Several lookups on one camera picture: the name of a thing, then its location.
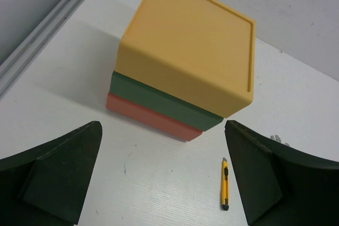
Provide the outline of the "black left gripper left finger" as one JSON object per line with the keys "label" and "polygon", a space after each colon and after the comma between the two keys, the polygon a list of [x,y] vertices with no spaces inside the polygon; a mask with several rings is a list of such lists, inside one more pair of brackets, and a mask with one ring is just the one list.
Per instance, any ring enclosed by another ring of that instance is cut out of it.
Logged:
{"label": "black left gripper left finger", "polygon": [[77,225],[101,140],[92,121],[1,159],[1,225]]}

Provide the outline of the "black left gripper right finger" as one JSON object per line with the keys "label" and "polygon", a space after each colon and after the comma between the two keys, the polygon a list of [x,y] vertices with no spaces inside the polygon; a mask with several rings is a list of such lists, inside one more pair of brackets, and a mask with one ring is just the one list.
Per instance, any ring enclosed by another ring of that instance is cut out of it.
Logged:
{"label": "black left gripper right finger", "polygon": [[248,225],[338,225],[338,162],[234,120],[225,137]]}

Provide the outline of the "silver wrench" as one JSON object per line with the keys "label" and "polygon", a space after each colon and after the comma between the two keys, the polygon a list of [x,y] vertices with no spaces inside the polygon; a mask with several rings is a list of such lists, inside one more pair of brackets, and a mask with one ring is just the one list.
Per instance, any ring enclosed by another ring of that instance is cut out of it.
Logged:
{"label": "silver wrench", "polygon": [[280,138],[278,135],[271,135],[271,136],[270,136],[270,139],[271,139],[271,140],[274,140],[274,141],[276,141],[276,142],[278,142],[278,143],[284,144],[284,145],[287,146],[287,147],[290,146],[288,143],[282,142],[281,138]]}

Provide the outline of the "aluminium table edge rail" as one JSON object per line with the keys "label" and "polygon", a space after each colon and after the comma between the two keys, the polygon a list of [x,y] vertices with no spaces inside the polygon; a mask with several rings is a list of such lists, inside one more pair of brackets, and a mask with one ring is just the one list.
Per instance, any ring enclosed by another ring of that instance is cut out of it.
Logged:
{"label": "aluminium table edge rail", "polygon": [[1,64],[1,97],[51,41],[84,0],[61,0]]}

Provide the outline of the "yellow utility knife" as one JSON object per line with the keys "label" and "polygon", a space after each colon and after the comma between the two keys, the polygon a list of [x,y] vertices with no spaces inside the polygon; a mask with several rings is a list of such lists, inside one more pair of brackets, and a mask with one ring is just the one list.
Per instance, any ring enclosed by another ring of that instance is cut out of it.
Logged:
{"label": "yellow utility knife", "polygon": [[222,160],[221,207],[224,211],[229,210],[228,161],[226,158]]}

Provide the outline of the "green drawer box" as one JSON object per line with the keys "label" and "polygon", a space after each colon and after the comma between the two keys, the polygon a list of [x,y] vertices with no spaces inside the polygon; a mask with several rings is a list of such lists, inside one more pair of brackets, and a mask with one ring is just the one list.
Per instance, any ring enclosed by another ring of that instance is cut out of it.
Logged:
{"label": "green drawer box", "polygon": [[201,131],[207,131],[224,120],[221,116],[116,71],[112,74],[110,93]]}

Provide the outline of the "red drawer box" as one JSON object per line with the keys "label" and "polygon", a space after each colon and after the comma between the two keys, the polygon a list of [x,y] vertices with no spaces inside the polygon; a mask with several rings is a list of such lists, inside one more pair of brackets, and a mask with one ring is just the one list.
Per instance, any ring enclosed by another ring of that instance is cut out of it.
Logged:
{"label": "red drawer box", "polygon": [[191,141],[202,135],[203,131],[157,113],[149,108],[108,92],[106,108],[152,128],[163,131],[183,141]]}

